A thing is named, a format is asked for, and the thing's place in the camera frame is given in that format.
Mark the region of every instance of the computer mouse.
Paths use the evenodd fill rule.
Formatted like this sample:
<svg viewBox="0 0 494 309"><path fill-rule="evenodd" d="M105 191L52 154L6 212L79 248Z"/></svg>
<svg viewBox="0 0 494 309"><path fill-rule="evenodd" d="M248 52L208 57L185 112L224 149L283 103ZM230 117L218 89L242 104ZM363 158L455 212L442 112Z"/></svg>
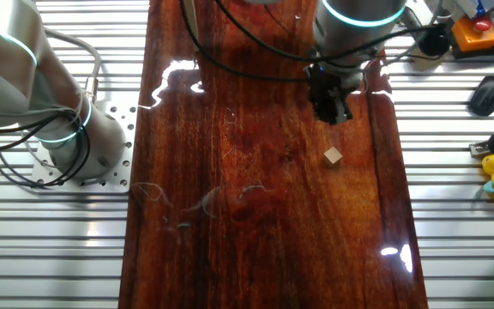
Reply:
<svg viewBox="0 0 494 309"><path fill-rule="evenodd" d="M494 112L494 76L486 76L481 81L468 107L478 116L489 116Z"/></svg>

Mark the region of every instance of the red button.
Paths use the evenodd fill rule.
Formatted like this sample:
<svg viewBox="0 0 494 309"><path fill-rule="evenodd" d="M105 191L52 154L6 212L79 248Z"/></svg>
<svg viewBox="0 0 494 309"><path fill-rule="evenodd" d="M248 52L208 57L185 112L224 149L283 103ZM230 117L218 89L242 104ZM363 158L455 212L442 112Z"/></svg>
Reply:
<svg viewBox="0 0 494 309"><path fill-rule="evenodd" d="M477 31L487 31L491 29L491 20L489 20L488 18L479 18L473 21L473 27Z"/></svg>

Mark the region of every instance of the wooden cube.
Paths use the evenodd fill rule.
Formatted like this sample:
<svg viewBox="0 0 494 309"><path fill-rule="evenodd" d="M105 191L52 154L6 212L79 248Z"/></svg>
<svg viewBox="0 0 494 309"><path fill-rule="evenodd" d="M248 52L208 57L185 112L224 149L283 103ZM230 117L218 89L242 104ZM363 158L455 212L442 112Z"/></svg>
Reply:
<svg viewBox="0 0 494 309"><path fill-rule="evenodd" d="M340 154L339 150L335 147L331 147L331 149L327 150L323 155L323 160L328 167L335 167L340 159L342 159L342 154Z"/></svg>

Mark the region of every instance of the wooden board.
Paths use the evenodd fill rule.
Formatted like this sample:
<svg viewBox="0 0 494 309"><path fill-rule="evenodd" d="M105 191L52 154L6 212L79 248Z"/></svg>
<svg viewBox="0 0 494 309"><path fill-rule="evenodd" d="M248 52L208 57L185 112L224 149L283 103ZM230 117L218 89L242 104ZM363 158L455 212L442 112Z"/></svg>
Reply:
<svg viewBox="0 0 494 309"><path fill-rule="evenodd" d="M289 52L312 45L314 2L225 1ZM211 1L202 43L252 74L303 77ZM427 308L394 107L374 71L354 120L313 117L303 83L234 76L193 52L178 2L150 5L119 307ZM336 147L339 166L323 154Z"/></svg>

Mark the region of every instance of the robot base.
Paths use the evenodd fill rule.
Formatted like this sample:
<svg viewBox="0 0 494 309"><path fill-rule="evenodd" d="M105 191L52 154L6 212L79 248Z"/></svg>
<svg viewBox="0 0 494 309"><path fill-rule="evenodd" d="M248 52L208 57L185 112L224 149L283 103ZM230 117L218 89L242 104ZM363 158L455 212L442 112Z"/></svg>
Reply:
<svg viewBox="0 0 494 309"><path fill-rule="evenodd" d="M136 104L108 105L106 112L117 120L125 134L125 148L118 164L97 179L67 181L62 186L55 187L55 194L62 194L64 191L75 194L116 195L129 191L138 108ZM38 147L37 156L43 161L51 162L49 151L41 143ZM56 168L42 166L39 162L34 162L32 180L47 183L60 175L62 174ZM52 191L48 190L36 189L36 191L40 194L53 194Z"/></svg>

